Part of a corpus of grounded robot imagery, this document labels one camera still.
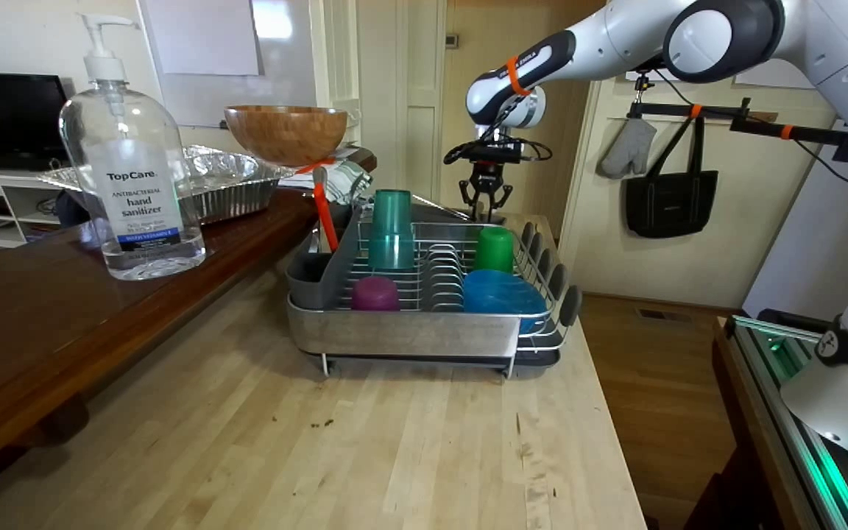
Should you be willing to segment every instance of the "butcher block counter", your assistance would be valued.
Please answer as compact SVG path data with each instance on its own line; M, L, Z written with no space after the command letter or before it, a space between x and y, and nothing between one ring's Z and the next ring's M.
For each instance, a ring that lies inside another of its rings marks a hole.
M270 264L0 475L0 528L645 528L582 326L545 370L339 363L289 338Z

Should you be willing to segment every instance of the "cabinet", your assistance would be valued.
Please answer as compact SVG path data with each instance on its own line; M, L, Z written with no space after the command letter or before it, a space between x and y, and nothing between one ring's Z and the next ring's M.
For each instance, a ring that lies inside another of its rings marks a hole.
M0 172L0 248L20 248L59 229L55 194L40 172Z

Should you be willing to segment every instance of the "wooden bowl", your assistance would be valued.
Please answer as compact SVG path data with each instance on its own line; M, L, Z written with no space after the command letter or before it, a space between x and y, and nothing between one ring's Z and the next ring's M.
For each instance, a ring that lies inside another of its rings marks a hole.
M320 107L229 107L223 119L243 149L289 167L333 160L346 124Z

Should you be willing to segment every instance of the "pump bottle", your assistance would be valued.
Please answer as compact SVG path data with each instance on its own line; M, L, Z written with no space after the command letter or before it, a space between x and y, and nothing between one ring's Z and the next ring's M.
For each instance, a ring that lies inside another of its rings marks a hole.
M102 263L118 279L154 279L198 269L207 260L201 226L184 226L177 179L184 149L174 119L148 95L129 91L123 64L102 45L105 27L139 27L129 18L81 14L92 52L92 88L59 113L71 166L96 192L108 232Z

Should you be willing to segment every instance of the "metal tray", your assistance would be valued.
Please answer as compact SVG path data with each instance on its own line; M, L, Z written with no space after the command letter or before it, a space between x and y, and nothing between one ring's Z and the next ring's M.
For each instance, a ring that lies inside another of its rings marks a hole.
M366 257L367 213L354 213L339 251L323 273L310 279L304 264L310 241L289 269L286 316L301 350L317 357L329 373L333 359L414 359L452 364L491 364L511 373L516 364L553 364L561 334L576 319L579 291L566 289L566 269L541 251L533 226L522 229L516 273L536 286L545 311L485 316L461 311L461 276L470 272L476 232L485 223L414 222L414 264L404 272L371 272ZM357 311L351 289L357 279L391 276L401 311Z
M218 223L270 207L279 172L243 152L187 155L187 176L177 183L184 223Z

